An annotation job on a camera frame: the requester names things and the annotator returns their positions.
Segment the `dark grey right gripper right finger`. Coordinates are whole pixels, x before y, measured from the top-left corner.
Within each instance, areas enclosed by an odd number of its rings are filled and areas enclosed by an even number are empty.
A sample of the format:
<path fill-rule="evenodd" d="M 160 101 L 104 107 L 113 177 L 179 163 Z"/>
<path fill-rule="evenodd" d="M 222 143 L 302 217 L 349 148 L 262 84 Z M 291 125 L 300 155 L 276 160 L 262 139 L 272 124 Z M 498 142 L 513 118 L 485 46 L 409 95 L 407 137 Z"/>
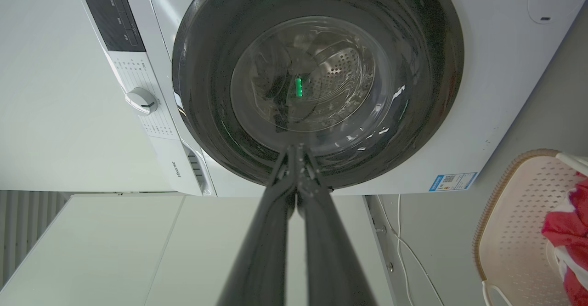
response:
<path fill-rule="evenodd" d="M 305 221 L 311 306 L 375 306 L 376 299 L 310 149 L 296 145 L 296 205 Z"/>

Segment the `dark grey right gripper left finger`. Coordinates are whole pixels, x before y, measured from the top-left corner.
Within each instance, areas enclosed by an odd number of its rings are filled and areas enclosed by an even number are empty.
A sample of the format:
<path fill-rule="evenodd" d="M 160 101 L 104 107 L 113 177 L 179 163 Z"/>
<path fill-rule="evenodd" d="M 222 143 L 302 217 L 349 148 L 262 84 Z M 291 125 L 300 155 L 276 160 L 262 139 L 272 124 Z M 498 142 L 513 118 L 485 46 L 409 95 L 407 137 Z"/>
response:
<path fill-rule="evenodd" d="M 219 297 L 219 306 L 285 304 L 288 221 L 296 204 L 295 160 L 293 145 L 277 158 Z"/>

